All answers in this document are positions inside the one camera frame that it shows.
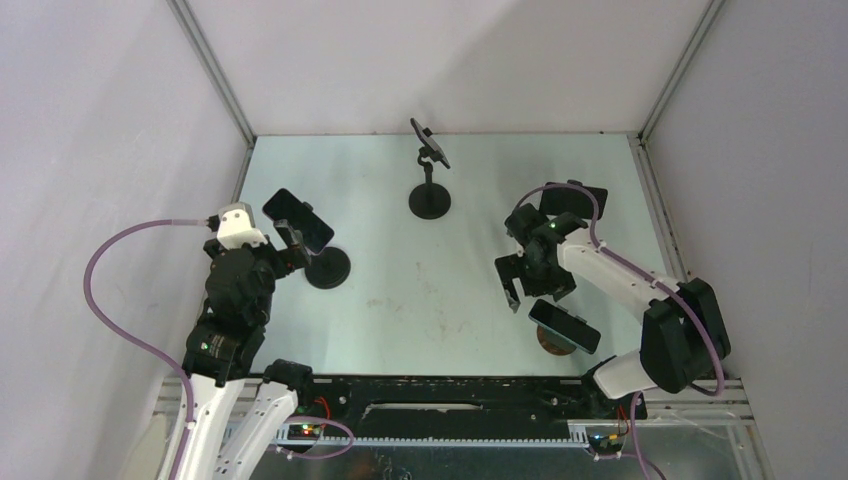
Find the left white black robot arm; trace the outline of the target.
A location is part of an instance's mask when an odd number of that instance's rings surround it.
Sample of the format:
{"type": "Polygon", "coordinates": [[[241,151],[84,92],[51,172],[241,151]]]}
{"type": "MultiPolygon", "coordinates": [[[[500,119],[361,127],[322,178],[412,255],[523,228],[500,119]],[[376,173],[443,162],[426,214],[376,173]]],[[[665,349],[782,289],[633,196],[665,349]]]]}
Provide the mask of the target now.
{"type": "Polygon", "coordinates": [[[308,414],[316,403],[307,383],[311,369],[277,360],[266,368],[246,418],[225,435],[264,342],[276,282],[308,266],[311,255],[289,235],[285,249],[276,249],[244,211],[218,215],[211,228],[204,311],[187,338],[181,367],[183,429],[162,465],[169,479],[249,478],[282,423],[308,414]]]}

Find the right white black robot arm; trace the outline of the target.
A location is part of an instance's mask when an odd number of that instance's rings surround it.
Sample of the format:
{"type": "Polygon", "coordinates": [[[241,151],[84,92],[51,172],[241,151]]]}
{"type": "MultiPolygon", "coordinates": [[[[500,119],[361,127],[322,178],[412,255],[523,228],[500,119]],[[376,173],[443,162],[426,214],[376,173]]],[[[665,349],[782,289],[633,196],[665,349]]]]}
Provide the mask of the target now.
{"type": "Polygon", "coordinates": [[[571,212],[549,218],[524,204],[505,220],[515,253],[494,265],[507,303],[517,311],[523,297],[535,300],[529,318],[560,342],[596,351],[600,332],[557,306],[583,278],[624,307],[641,327],[637,349],[590,370],[581,392],[585,411],[606,418],[622,398],[660,389],[678,393],[701,375],[722,376],[731,351],[723,316],[710,284],[682,282],[648,272],[611,253],[590,224],[571,212]]]}

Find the teal blue phone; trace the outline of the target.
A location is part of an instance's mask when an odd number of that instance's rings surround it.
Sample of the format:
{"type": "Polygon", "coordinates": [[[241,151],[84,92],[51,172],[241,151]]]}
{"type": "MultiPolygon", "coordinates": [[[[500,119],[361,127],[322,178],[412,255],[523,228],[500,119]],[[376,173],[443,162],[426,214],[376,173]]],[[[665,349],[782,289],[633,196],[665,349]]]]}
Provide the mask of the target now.
{"type": "Polygon", "coordinates": [[[528,317],[536,324],[537,341],[547,353],[565,356],[576,350],[587,354],[597,351],[601,333],[557,305],[537,300],[528,317]]]}

